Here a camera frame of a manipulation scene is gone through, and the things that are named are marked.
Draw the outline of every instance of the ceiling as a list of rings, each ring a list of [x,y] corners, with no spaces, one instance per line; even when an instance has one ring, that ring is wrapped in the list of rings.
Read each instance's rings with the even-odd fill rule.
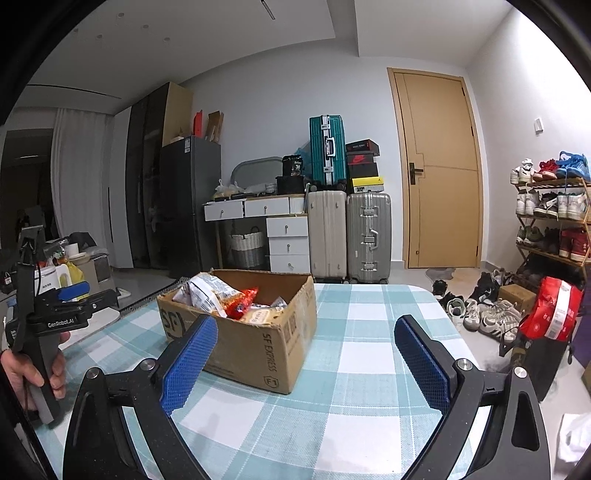
[[[511,6],[504,0],[108,0],[47,57],[17,106],[117,113],[260,51],[327,38],[360,56],[465,66]]]
[[[510,9],[505,0],[355,0],[359,55],[464,67]]]
[[[90,102],[95,111],[113,113],[167,81],[181,83],[271,48],[335,37],[326,0],[266,3],[276,20],[261,0],[106,1],[47,57],[17,106]]]

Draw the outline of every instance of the white curtain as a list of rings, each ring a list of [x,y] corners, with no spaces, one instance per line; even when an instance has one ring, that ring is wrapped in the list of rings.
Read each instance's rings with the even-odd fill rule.
[[[60,108],[51,145],[51,191],[60,236],[88,232],[101,247],[108,246],[104,179],[111,119],[102,113]]]

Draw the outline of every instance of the wooden door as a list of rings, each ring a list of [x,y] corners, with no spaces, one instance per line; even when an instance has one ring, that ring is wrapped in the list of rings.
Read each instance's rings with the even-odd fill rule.
[[[421,73],[394,78],[406,152],[407,265],[477,267],[481,179],[462,80]]]

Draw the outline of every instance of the light switch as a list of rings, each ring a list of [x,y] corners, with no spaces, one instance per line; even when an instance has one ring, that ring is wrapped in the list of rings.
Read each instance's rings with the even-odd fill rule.
[[[544,131],[544,124],[542,123],[542,119],[541,118],[536,118],[534,121],[534,129],[535,129],[535,133],[537,135],[539,135],[540,133],[542,133]]]

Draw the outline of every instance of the shoe box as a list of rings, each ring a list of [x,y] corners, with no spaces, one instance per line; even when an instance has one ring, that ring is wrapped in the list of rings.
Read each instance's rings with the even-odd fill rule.
[[[504,285],[499,289],[499,300],[510,301],[525,316],[534,307],[535,293],[516,284]]]

